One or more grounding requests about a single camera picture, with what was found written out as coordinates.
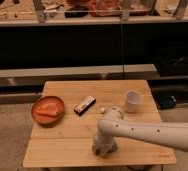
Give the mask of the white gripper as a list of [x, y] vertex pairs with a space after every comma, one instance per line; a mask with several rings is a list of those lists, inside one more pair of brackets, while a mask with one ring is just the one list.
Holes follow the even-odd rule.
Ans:
[[118, 146], [112, 136], [105, 135], [98, 131], [93, 138], [92, 147], [98, 147], [103, 150], [110, 150], [111, 148], [117, 148]]

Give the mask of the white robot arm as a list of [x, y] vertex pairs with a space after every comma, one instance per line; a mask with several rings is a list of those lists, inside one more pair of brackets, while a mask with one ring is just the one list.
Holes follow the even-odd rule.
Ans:
[[188, 123], [131, 122], [124, 119], [123, 111], [116, 106], [104, 110], [93, 138], [92, 151], [106, 156], [118, 149], [116, 137], [131, 138], [188, 152]]

